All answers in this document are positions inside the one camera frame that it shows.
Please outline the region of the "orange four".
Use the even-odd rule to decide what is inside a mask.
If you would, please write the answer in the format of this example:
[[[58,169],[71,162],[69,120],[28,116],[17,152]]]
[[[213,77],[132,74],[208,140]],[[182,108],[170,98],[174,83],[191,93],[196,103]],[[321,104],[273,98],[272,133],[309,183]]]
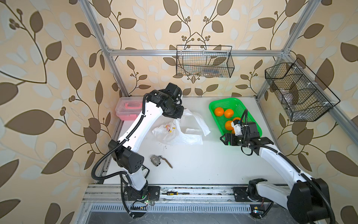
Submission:
[[[224,125],[225,129],[228,131],[233,131],[234,128],[233,128],[232,124],[233,124],[233,121],[228,120]]]

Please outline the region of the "white printed plastic bag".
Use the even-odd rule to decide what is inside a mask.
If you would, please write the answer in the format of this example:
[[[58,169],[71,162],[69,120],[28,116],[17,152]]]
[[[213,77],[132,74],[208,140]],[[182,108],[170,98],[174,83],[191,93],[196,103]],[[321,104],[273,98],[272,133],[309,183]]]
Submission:
[[[152,130],[159,142],[167,145],[202,145],[203,137],[211,133],[199,113],[184,110],[180,119],[174,119]]]

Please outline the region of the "orange two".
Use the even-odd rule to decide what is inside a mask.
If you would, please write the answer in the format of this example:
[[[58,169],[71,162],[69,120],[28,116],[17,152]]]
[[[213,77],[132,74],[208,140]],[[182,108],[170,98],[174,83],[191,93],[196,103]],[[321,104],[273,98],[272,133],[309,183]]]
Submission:
[[[224,116],[225,116],[225,118],[232,118],[233,117],[233,115],[234,115],[234,110],[232,110],[232,109],[227,109],[227,110],[225,110],[225,112],[224,112]]]

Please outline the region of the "orange one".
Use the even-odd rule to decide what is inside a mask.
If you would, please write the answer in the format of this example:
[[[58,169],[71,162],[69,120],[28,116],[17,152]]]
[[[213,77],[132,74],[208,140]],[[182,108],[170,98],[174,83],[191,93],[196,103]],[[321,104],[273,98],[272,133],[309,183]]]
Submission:
[[[221,107],[216,107],[215,110],[214,110],[214,114],[217,117],[223,116],[224,113],[225,113],[225,110],[223,108],[221,108]]]

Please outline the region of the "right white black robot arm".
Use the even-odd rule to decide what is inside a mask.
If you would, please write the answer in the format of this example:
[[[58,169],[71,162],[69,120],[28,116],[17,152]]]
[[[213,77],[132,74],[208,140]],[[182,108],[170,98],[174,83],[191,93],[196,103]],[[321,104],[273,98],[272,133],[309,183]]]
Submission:
[[[322,219],[329,219],[331,224],[336,222],[329,187],[324,180],[302,171],[272,140],[260,137],[256,123],[234,120],[229,124],[234,132],[224,134],[220,140],[225,145],[249,148],[249,155],[263,158],[288,185],[283,188],[263,178],[251,180],[247,188],[249,200],[256,202],[266,198],[288,210],[300,224],[313,224]]]

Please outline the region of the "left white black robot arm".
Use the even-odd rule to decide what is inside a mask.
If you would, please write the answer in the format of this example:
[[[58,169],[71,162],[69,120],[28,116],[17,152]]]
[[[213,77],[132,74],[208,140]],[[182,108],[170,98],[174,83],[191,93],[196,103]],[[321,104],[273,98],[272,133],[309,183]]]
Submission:
[[[121,180],[120,184],[130,188],[136,202],[149,199],[146,179],[148,175],[143,174],[145,159],[138,153],[138,150],[149,129],[160,116],[173,119],[182,117],[184,106],[181,97],[182,90],[173,83],[169,83],[165,89],[152,90],[145,94],[140,115],[118,141],[110,141],[109,152],[96,162],[92,168],[91,177],[96,181],[101,181],[118,175]],[[113,157],[122,171],[97,176],[97,168],[109,156]]]

